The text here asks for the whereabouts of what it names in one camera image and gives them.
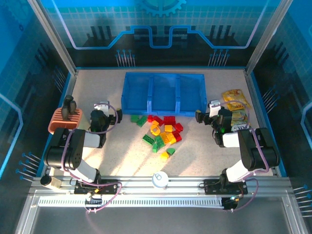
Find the blue trim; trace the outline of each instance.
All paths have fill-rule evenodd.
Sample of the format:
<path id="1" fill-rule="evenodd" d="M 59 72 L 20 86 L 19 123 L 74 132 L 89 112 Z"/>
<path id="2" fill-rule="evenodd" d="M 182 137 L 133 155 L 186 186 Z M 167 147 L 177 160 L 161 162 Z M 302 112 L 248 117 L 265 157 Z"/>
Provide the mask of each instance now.
<path id="1" fill-rule="evenodd" d="M 59 99 L 58 108 L 62 107 L 62 105 L 63 105 L 63 100 L 64 100 L 65 95 L 66 95 L 66 91 L 67 91 L 67 88 L 68 88 L 68 84 L 69 84 L 70 78 L 71 78 L 71 75 L 70 75 L 70 73 L 68 73 L 67 79 L 66 79 L 66 83 L 65 83 L 65 86 L 64 86 L 64 89 L 63 89 L 63 92 L 62 92 L 62 95 L 60 96 L 60 99 Z M 49 134 L 49 137 L 47 139 L 47 143 L 45 144 L 45 147 L 44 147 L 44 150 L 43 150 L 43 154 L 42 154 L 42 157 L 41 157 L 41 162 L 40 162 L 39 168 L 37 170 L 37 175 L 36 176 L 38 176 L 38 177 L 41 176 L 41 172 L 43 170 L 43 165 L 44 165 L 44 163 L 43 163 L 43 156 L 45 154 L 46 149 L 48 148 L 48 145 L 49 145 L 49 143 L 50 143 L 50 141 L 52 139 L 52 136 L 53 136 L 52 134 Z"/>
<path id="2" fill-rule="evenodd" d="M 252 77 L 253 85 L 255 87 L 255 92 L 256 92 L 256 95 L 257 95 L 256 98 L 259 100 L 261 111 L 263 113 L 265 123 L 267 124 L 267 128 L 268 128 L 268 130 L 269 130 L 269 132 L 270 132 L 270 134 L 271 134 L 271 136 L 273 138 L 273 141 L 274 141 L 274 143 L 275 143 L 275 145 L 277 147 L 277 150 L 279 152 L 279 149 L 278 149 L 275 137 L 274 137 L 274 133 L 273 133 L 270 121 L 269 121 L 269 117 L 268 117 L 267 112 L 265 111 L 265 106 L 264 106 L 264 103 L 263 103 L 263 100 L 262 100 L 262 97 L 261 97 L 261 93 L 260 93 L 257 81 L 255 80 L 254 72 L 251 73 L 251 77 Z M 284 163 L 283 163 L 282 159 L 281 159 L 281 162 L 279 163 L 278 167 L 279 167 L 279 170 L 281 171 L 282 177 L 287 177 L 286 170 L 285 170 Z"/>
<path id="3" fill-rule="evenodd" d="M 237 67 L 208 67 L 208 66 L 184 66 L 184 67 L 76 67 L 77 70 L 140 70 L 140 69 L 185 69 L 185 68 L 196 68 L 196 69 L 222 69 L 222 70 L 245 70 L 244 66 Z"/>

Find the red lego brick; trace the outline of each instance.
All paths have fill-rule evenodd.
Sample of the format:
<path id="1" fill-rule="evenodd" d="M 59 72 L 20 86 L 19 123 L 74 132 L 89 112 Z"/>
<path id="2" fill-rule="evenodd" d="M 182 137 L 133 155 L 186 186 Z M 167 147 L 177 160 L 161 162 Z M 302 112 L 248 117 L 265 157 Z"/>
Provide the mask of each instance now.
<path id="1" fill-rule="evenodd" d="M 179 132 L 177 130 L 175 130 L 174 132 L 172 132 L 172 134 L 174 135 L 175 139 L 177 142 L 182 140 L 182 137 L 180 136 Z"/>
<path id="2" fill-rule="evenodd" d="M 176 117 L 174 116 L 165 116 L 164 117 L 165 125 L 172 125 L 174 126 L 176 124 Z"/>
<path id="3" fill-rule="evenodd" d="M 147 121 L 148 121 L 149 123 L 151 123 L 151 122 L 153 121 L 153 116 L 152 116 L 152 115 L 149 115 L 149 116 L 147 117 Z"/>
<path id="4" fill-rule="evenodd" d="M 159 118 L 158 116 L 154 116 L 153 120 L 156 120 L 159 123 L 159 126 L 164 124 L 164 121 L 161 118 Z"/>
<path id="5" fill-rule="evenodd" d="M 183 126 L 180 123 L 177 123 L 174 128 L 180 133 L 183 131 Z"/>

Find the glass panel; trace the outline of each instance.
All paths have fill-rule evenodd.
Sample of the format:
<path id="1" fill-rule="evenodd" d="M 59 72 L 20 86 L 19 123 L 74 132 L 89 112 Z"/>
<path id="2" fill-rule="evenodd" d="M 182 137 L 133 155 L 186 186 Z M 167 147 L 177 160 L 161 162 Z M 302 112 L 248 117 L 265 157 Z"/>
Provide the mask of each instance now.
<path id="1" fill-rule="evenodd" d="M 301 183 L 312 181 L 311 11 L 293 1 L 254 70 L 286 172 Z"/>
<path id="2" fill-rule="evenodd" d="M 78 67 L 245 66 L 279 0 L 42 0 Z"/>
<path id="3" fill-rule="evenodd" d="M 0 0 L 0 233 L 14 233 L 67 69 L 26 0 Z"/>

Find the gear logo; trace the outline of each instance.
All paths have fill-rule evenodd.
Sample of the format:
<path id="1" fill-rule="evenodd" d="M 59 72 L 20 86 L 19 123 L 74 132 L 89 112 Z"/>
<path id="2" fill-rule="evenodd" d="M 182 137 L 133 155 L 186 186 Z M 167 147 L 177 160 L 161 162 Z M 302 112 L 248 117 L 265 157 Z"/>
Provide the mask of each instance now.
<path id="1" fill-rule="evenodd" d="M 170 13 L 175 14 L 176 10 L 181 9 L 181 5 L 185 4 L 186 0 L 139 0 L 139 6 L 146 13 L 152 13 L 152 16 L 163 15 L 169 16 Z"/>

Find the green lego brick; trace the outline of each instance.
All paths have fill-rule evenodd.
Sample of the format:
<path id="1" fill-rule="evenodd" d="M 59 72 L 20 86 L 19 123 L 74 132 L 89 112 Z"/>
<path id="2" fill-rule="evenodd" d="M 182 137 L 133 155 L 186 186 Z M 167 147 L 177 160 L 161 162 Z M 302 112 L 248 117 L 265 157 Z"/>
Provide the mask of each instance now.
<path id="1" fill-rule="evenodd" d="M 156 136 L 155 140 L 157 142 L 158 149 L 161 149 L 162 147 L 166 145 L 164 141 L 162 140 L 161 136 Z"/>
<path id="2" fill-rule="evenodd" d="M 152 145 L 152 144 L 155 142 L 155 140 L 154 140 L 153 138 L 151 138 L 150 136 L 148 136 L 148 135 L 146 135 L 146 134 L 145 134 L 145 136 L 143 137 L 143 140 L 144 140 L 146 143 L 148 143 L 149 145 Z"/>
<path id="3" fill-rule="evenodd" d="M 130 121 L 131 121 L 132 123 L 136 123 L 139 119 L 140 119 L 139 116 L 131 116 Z"/>
<path id="4" fill-rule="evenodd" d="M 156 142 L 153 144 L 153 152 L 154 152 L 154 153 L 157 153 L 157 152 L 158 152 L 158 145 L 157 145 Z"/>
<path id="5" fill-rule="evenodd" d="M 175 153 L 176 150 L 174 148 L 168 148 L 166 151 L 171 156 Z"/>
<path id="6" fill-rule="evenodd" d="M 140 119 L 136 122 L 136 124 L 137 124 L 138 126 L 142 127 L 142 126 L 146 123 L 146 121 L 147 121 L 147 116 L 142 116 L 142 118 L 140 118 Z"/>

